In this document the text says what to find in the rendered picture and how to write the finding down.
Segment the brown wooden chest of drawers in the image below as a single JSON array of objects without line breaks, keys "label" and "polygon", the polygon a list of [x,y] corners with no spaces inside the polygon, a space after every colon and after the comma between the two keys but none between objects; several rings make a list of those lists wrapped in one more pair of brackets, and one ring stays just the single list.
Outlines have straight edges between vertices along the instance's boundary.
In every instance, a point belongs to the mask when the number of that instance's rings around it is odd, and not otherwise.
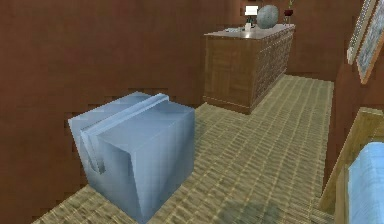
[{"label": "brown wooden chest of drawers", "polygon": [[286,72],[295,26],[204,36],[204,94],[211,105],[250,114]]}]

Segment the white table lamp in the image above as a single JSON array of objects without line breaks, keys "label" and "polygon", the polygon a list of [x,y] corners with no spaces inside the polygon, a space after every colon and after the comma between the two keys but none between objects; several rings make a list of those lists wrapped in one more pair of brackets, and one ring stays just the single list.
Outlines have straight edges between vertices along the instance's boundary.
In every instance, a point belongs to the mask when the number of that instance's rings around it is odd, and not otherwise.
[{"label": "white table lamp", "polygon": [[253,23],[253,18],[257,15],[257,13],[258,13],[258,7],[256,5],[254,6],[247,5],[245,7],[245,12],[244,12],[244,15],[247,17],[246,22]]}]

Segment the wooden bed with blue cover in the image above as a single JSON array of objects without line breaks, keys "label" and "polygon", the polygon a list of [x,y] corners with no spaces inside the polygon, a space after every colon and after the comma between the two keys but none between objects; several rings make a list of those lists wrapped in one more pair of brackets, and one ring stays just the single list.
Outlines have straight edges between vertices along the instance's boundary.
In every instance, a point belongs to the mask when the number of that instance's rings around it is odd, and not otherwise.
[{"label": "wooden bed with blue cover", "polygon": [[361,107],[319,202],[334,224],[384,224],[384,112]]}]

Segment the dark red plant pot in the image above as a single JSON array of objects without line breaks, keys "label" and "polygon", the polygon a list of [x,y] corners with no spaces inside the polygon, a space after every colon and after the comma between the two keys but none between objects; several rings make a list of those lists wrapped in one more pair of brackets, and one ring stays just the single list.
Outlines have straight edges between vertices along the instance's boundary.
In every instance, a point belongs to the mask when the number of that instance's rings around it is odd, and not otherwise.
[{"label": "dark red plant pot", "polygon": [[284,11],[284,24],[289,25],[290,24],[290,17],[293,15],[293,3],[295,0],[289,0],[288,8]]}]

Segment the orange framed picture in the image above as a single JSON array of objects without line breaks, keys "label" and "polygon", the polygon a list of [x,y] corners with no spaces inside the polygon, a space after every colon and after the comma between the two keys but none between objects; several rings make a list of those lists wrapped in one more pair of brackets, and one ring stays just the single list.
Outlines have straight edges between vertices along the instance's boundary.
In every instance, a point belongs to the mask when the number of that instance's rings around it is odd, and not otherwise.
[{"label": "orange framed picture", "polygon": [[384,45],[384,0],[376,0],[356,64],[362,84],[366,84]]}]

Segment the white framed picture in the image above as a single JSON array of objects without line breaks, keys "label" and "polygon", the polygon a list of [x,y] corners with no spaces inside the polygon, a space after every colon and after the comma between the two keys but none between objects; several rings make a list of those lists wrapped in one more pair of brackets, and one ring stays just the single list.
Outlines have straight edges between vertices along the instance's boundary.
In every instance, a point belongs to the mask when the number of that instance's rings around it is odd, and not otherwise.
[{"label": "white framed picture", "polygon": [[363,2],[361,12],[356,21],[356,25],[347,49],[347,62],[349,65],[353,64],[353,61],[359,52],[361,41],[366,32],[376,2],[377,0],[364,0]]}]

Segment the pale blue box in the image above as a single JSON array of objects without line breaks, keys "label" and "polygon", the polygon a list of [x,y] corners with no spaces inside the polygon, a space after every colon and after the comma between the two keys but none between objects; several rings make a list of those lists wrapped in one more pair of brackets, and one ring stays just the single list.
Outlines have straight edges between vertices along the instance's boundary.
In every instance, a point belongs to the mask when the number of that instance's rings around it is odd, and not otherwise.
[{"label": "pale blue box", "polygon": [[191,175],[195,110],[134,92],[70,118],[89,185],[146,224]]}]

